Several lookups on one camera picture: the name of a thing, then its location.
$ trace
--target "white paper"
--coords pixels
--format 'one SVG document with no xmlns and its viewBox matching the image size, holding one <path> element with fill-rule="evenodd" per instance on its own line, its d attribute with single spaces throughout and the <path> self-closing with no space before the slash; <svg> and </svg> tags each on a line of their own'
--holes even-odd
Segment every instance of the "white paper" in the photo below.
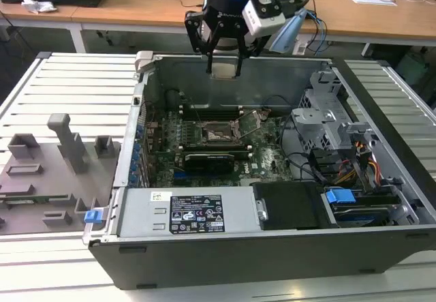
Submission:
<svg viewBox="0 0 436 302">
<path fill-rule="evenodd" d="M 171 196 L 172 196 L 172 192 L 154 191 L 151 192 L 150 201 L 151 202 L 169 201 L 171 199 Z"/>
<path fill-rule="evenodd" d="M 363 3 L 363 4 L 378 4 L 378 5 L 395 5 L 396 3 L 392 2 L 392 0 L 353 0 L 355 3 Z"/>
<path fill-rule="evenodd" d="M 21 5 L 25 7 L 27 11 L 33 12 L 34 14 L 57 10 L 57 8 L 54 7 L 53 3 L 47 1 L 38 2 L 34 0 L 22 0 Z"/>
</svg>

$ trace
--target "crumpled paper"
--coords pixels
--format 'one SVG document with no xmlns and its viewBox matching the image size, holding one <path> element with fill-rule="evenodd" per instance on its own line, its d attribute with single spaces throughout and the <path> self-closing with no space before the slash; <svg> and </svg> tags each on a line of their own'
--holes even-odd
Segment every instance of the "crumpled paper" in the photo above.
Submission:
<svg viewBox="0 0 436 302">
<path fill-rule="evenodd" d="M 33 12 L 34 14 L 57 10 L 57 8 L 54 7 L 53 3 L 47 1 L 38 2 L 34 0 L 22 0 L 21 5 L 25 7 L 27 11 Z"/>
</svg>

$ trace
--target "black panel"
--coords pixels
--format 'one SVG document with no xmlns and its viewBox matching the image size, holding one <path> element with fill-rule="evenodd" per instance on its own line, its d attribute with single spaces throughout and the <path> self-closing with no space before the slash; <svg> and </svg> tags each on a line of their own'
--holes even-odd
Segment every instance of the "black panel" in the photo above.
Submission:
<svg viewBox="0 0 436 302">
<path fill-rule="evenodd" d="M 436 240 L 435 229 L 246 239 L 224 235 L 131 243 L 138 253 L 121 254 L 114 243 L 94 244 L 90 251 L 116 287 L 134 290 L 382 273 Z"/>
<path fill-rule="evenodd" d="M 418 184 L 431 205 L 436 208 L 435 180 L 430 176 L 427 169 L 421 164 L 420 160 L 412 152 L 380 107 L 375 103 L 374 99 L 369 95 L 368 91 L 358 80 L 355 73 L 353 73 L 353 71 L 348 67 L 346 62 L 341 59 L 334 59 L 333 63 L 345 79 L 350 89 L 353 91 L 354 95 L 362 104 L 365 112 L 401 160 L 406 170 L 409 172 L 416 184 Z"/>
<path fill-rule="evenodd" d="M 253 191 L 266 205 L 264 230 L 330 228 L 315 182 L 254 183 Z"/>
</svg>

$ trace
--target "label sticker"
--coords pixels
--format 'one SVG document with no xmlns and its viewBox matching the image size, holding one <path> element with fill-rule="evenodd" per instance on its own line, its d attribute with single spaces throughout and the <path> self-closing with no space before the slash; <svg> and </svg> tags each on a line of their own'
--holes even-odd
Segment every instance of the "label sticker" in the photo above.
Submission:
<svg viewBox="0 0 436 302">
<path fill-rule="evenodd" d="M 151 202 L 169 201 L 171 199 L 171 196 L 172 196 L 172 192 L 154 191 L 151 192 L 150 201 Z"/>
<path fill-rule="evenodd" d="M 170 200 L 172 234 L 225 231 L 221 195 L 171 196 Z"/>
</svg>

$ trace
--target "green circuit board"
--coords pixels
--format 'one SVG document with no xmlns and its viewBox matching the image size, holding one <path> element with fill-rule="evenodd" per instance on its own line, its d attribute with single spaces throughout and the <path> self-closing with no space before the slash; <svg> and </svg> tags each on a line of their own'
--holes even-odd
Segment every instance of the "green circuit board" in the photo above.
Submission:
<svg viewBox="0 0 436 302">
<path fill-rule="evenodd" d="M 257 181 L 289 181 L 292 174 L 289 164 L 285 161 L 277 144 L 279 133 L 278 118 L 267 118 L 260 123 L 258 130 L 235 140 L 235 145 L 243 143 L 244 146 L 251 145 L 250 158 L 235 160 L 233 172 L 226 175 L 189 176 L 183 169 L 183 156 L 178 150 L 180 144 L 192 144 L 201 147 L 204 143 L 202 128 L 196 125 L 195 121 L 183 121 L 177 113 L 166 112 L 160 117 L 157 116 L 158 127 L 161 129 L 159 138 L 154 137 L 156 144 L 149 142 L 150 155 L 155 165 L 151 171 L 152 187 L 216 187 L 216 186 L 248 186 Z M 208 135 L 214 136 L 230 144 L 228 129 L 225 122 L 212 122 L 215 132 L 208 130 Z"/>
</svg>

